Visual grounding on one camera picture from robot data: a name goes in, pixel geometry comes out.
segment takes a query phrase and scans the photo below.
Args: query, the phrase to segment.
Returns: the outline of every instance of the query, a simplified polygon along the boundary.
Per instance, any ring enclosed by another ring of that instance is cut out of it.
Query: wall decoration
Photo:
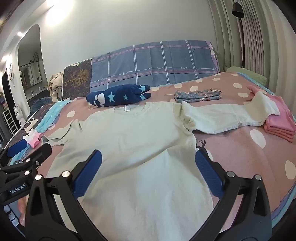
[[[39,55],[37,52],[33,55],[33,60],[30,60],[30,63],[38,62],[39,61]]]
[[[12,63],[9,66],[9,75],[8,75],[8,77],[9,77],[10,81],[13,83],[13,86],[15,86],[15,84],[13,82],[14,74],[13,74],[13,71],[12,71]]]

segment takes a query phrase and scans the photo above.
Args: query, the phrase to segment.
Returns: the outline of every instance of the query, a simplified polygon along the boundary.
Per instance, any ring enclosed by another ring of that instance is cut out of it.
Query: t-shirt sleeve
[[[73,120],[64,128],[57,129],[50,136],[42,136],[42,143],[48,143],[51,146],[64,145],[67,141],[77,137],[83,130],[84,120]]]
[[[179,116],[186,129],[207,134],[217,134],[241,126],[261,126],[269,115],[279,115],[276,104],[262,92],[256,93],[247,105],[210,104],[193,107],[182,101],[179,108]]]

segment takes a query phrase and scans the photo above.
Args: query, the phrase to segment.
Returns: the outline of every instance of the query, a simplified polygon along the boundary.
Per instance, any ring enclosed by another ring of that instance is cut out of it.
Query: folded floral clothing
[[[196,92],[183,92],[176,91],[174,100],[176,102],[198,102],[198,101],[208,101],[208,100],[219,100],[221,98],[219,90],[203,90]]]

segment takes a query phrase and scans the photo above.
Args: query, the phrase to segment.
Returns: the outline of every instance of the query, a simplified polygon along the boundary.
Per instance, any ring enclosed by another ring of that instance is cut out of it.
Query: white figurine
[[[22,110],[19,108],[18,105],[13,108],[15,111],[15,118],[20,122],[20,126],[23,126],[26,123],[26,120],[22,116]]]

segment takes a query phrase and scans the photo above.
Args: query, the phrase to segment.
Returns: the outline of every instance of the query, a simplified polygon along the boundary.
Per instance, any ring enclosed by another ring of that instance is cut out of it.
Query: mirror
[[[42,81],[38,62],[20,67],[20,72],[24,90]]]

